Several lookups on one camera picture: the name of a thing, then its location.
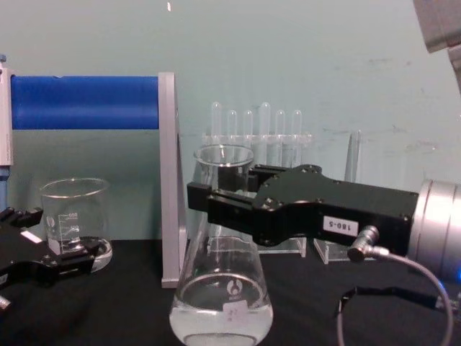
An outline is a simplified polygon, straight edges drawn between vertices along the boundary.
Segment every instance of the glass beaker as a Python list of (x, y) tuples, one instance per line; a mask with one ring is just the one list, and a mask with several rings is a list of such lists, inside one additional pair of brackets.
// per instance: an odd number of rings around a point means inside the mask
[(93, 272), (112, 258), (104, 200), (108, 187), (103, 179), (70, 178), (40, 189), (48, 246), (56, 254), (65, 254), (83, 249), (85, 242), (99, 241)]
[[(211, 145), (195, 158), (200, 182), (245, 192), (251, 149)], [(171, 307), (174, 334), (187, 346), (253, 346), (272, 325), (272, 305), (251, 237), (207, 222), (201, 213)]]

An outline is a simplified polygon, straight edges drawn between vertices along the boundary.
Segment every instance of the teal wall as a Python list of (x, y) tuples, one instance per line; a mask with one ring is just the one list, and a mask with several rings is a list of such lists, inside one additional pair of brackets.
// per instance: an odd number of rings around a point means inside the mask
[[(176, 72), (186, 180), (214, 101), (301, 109), (312, 162), (331, 177), (360, 129), (360, 181), (460, 180), (460, 95), (446, 52), (426, 52), (411, 0), (171, 0), (170, 12), (167, 0), (3, 0), (1, 12), (17, 74)], [(11, 205), (40, 203), (49, 179), (103, 177), (113, 237), (159, 235), (156, 131), (16, 132), (14, 144)]]

